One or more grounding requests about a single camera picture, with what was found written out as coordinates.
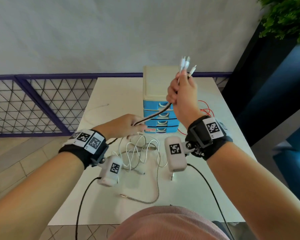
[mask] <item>label on drawer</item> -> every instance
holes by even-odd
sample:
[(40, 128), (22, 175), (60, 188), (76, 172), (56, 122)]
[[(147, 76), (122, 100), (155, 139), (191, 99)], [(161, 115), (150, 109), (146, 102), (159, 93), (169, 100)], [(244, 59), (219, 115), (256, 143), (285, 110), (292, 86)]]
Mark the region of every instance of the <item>label on drawer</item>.
[(145, 132), (156, 132), (156, 128), (147, 128), (144, 131)]

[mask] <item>left hand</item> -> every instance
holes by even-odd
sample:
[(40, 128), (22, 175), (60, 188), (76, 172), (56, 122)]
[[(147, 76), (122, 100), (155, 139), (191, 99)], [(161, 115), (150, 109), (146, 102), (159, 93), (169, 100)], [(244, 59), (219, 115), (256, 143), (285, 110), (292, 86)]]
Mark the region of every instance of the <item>left hand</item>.
[(142, 132), (147, 128), (144, 124), (134, 126), (134, 124), (141, 119), (141, 117), (134, 114), (125, 114), (107, 123), (97, 125), (92, 129), (103, 134), (106, 140), (109, 140), (110, 138), (122, 138), (130, 135), (137, 135), (138, 132)]

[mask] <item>green plant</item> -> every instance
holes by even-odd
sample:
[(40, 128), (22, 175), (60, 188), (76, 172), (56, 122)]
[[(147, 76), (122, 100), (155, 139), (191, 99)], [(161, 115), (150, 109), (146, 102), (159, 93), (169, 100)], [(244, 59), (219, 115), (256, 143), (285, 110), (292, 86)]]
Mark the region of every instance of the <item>green plant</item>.
[(261, 6), (268, 9), (261, 24), (264, 31), (260, 37), (273, 33), (276, 38), (283, 39), (286, 35), (299, 34), (300, 43), (300, 0), (258, 0)]

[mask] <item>forearm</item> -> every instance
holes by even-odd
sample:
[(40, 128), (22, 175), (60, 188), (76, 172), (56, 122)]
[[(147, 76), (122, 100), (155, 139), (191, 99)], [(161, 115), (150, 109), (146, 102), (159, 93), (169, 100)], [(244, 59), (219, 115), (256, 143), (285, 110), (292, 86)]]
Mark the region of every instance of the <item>forearm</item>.
[(47, 161), (0, 201), (0, 239), (38, 239), (84, 171), (72, 153)]
[(300, 201), (263, 166), (230, 142), (207, 163), (260, 239), (300, 239)]

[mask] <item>right hand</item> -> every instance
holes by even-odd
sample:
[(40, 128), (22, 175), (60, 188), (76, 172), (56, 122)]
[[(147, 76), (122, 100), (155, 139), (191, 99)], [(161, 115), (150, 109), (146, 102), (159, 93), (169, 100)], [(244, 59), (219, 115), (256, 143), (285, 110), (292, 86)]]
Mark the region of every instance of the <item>right hand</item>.
[(178, 72), (172, 80), (168, 87), (167, 101), (173, 104), (177, 119), (186, 129), (193, 121), (203, 116), (198, 107), (197, 84), (192, 76), (188, 80), (186, 70), (182, 70), (181, 74)]

